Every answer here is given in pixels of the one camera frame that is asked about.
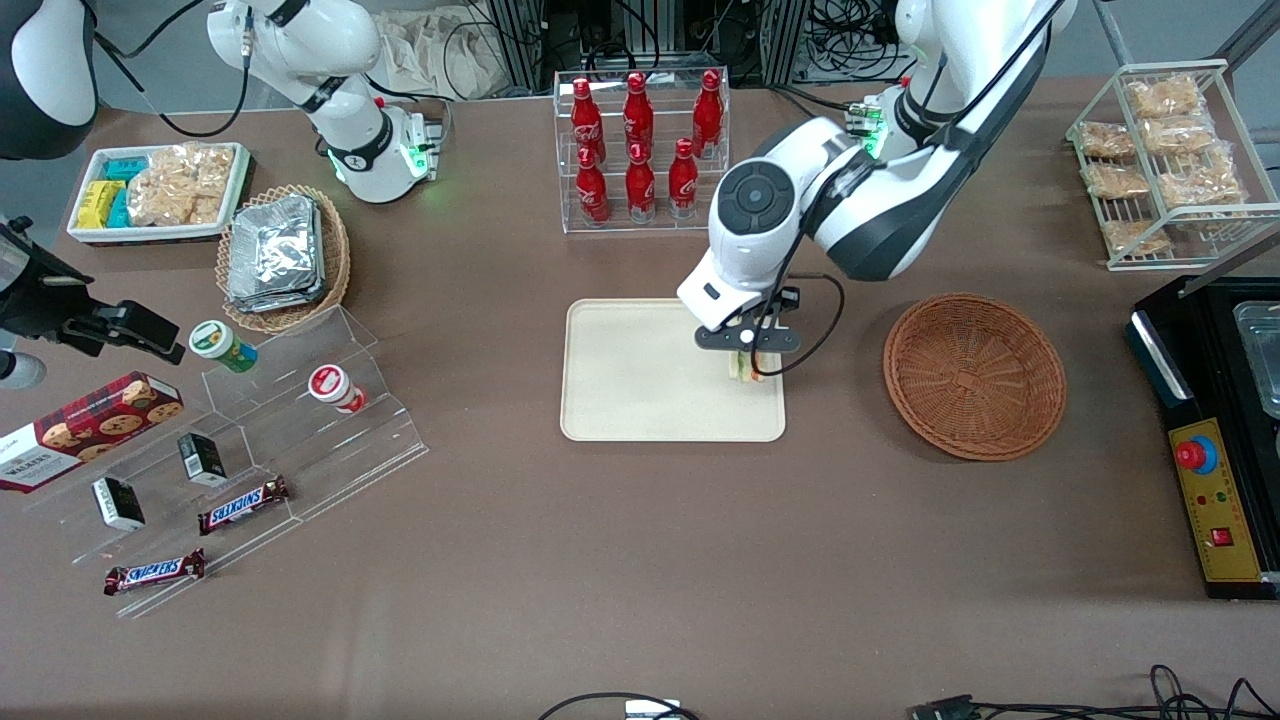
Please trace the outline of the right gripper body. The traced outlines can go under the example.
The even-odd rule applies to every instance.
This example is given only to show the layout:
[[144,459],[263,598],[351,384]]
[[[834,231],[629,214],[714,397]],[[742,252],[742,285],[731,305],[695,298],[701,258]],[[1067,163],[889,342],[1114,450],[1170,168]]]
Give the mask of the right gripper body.
[[90,316],[93,281],[33,243],[29,218],[3,219],[1,327],[13,336],[67,342],[68,324]]

